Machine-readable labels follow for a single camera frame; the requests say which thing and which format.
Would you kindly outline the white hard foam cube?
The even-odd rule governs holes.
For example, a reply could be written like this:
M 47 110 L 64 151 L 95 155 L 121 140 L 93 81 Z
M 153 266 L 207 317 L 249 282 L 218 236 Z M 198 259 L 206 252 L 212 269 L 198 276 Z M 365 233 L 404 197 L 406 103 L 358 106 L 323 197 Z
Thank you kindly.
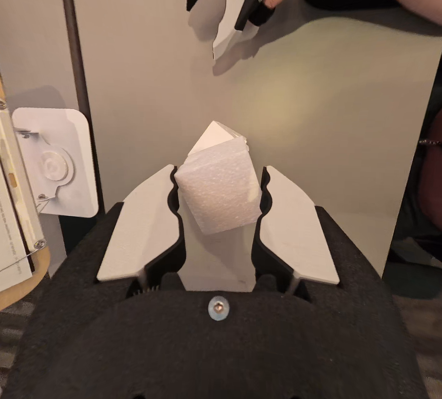
M 174 175 L 204 235 L 253 224 L 261 188 L 244 137 L 190 155 Z
M 245 136 L 218 121 L 212 121 L 187 155 L 190 156 L 235 138 L 242 138 L 247 144 Z

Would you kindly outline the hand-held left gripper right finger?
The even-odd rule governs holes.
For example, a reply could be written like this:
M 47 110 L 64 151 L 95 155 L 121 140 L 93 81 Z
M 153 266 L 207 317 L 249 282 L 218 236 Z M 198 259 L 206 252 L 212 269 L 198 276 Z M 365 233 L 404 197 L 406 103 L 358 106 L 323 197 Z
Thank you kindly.
M 340 278 L 312 199 L 273 166 L 263 168 L 261 190 L 252 243 L 256 282 L 270 275 L 281 293 L 294 293 L 304 281 L 337 286 Z

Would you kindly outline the printed instruction sheet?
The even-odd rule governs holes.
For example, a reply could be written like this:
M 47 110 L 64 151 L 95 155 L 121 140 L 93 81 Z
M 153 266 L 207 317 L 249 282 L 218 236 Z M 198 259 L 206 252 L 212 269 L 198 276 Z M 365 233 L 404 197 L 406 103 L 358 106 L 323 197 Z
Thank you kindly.
M 3 169 L 0 170 L 0 290 L 32 277 L 25 244 Z

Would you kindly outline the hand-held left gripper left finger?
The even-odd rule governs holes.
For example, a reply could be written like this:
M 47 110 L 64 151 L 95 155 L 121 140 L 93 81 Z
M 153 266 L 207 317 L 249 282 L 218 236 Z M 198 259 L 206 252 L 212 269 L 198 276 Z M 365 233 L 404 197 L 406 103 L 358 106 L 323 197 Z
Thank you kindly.
M 97 273 L 99 282 L 137 278 L 152 289 L 186 260 L 183 220 L 178 213 L 177 167 L 167 165 L 124 199 Z

